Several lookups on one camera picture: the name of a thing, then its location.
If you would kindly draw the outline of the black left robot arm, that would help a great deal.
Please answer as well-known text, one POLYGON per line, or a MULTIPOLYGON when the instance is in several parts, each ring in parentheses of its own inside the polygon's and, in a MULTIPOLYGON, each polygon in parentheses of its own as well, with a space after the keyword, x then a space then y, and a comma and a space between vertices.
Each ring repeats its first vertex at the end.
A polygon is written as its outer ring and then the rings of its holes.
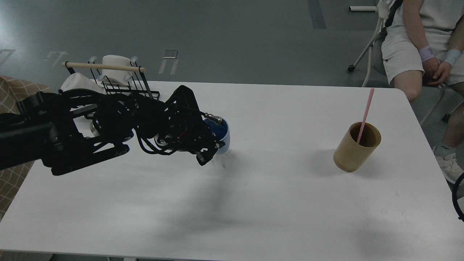
POLYGON ((152 94, 40 91, 17 103, 19 114, 1 114, 1 169, 40 159, 59 176, 126 154, 133 137, 147 154, 189 152, 202 166, 227 146, 211 129, 224 119, 200 111, 190 88, 165 102, 152 94))

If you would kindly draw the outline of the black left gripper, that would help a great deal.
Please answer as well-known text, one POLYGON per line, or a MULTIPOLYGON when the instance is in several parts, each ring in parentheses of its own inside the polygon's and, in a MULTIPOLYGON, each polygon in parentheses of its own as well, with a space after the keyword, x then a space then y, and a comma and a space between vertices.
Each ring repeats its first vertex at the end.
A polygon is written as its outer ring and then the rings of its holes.
POLYGON ((212 132, 197 134, 205 119, 223 124, 222 117, 199 109, 193 90, 185 85, 176 88, 166 102, 138 100, 139 145, 149 154, 187 151, 204 166, 225 145, 212 132))

